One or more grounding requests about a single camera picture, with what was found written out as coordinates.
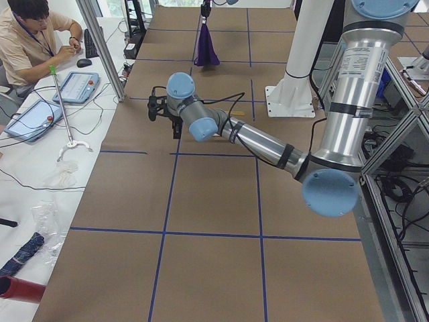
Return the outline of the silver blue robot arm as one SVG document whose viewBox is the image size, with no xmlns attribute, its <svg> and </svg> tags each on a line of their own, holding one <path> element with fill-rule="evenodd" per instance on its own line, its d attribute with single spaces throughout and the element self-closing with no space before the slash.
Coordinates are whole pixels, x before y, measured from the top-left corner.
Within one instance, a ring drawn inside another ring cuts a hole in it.
<svg viewBox="0 0 429 322">
<path fill-rule="evenodd" d="M 336 88 L 326 113 L 319 149 L 292 145 L 211 109 L 195 92 L 193 78 L 174 73 L 166 85 L 167 110 L 179 117 L 197 142 L 221 136 L 302 183 L 302 196 L 315 213 L 338 217 L 358 200 L 361 142 L 391 47 L 404 34 L 415 1 L 346 1 L 341 40 L 345 51 L 334 68 Z"/>
<path fill-rule="evenodd" d="M 212 9 L 212 5 L 234 5 L 238 2 L 238 0 L 224 0 L 221 2 L 215 1 L 215 0 L 203 0 L 202 4 L 200 5 L 200 15 L 203 18 L 208 18 L 210 13 L 211 13 L 211 9 Z"/>
</svg>

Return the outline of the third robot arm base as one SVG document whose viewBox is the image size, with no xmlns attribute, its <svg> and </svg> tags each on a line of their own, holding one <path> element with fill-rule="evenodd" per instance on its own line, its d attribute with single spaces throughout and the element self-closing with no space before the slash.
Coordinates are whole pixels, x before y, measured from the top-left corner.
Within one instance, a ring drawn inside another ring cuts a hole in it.
<svg viewBox="0 0 429 322">
<path fill-rule="evenodd" d="M 418 57 L 399 57 L 402 70 L 415 81 L 428 81 L 428 47 Z"/>
</svg>

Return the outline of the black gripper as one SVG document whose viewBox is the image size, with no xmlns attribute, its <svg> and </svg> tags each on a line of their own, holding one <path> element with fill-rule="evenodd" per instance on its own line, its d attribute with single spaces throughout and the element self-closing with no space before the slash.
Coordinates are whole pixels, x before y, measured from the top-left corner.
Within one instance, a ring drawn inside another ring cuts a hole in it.
<svg viewBox="0 0 429 322">
<path fill-rule="evenodd" d="M 182 136 L 182 118 L 177 115 L 171 114 L 170 120 L 172 121 L 173 138 L 180 139 Z"/>
<path fill-rule="evenodd" d="M 211 0 L 203 0 L 200 6 L 200 15 L 202 17 L 209 17 L 211 13 Z"/>
</svg>

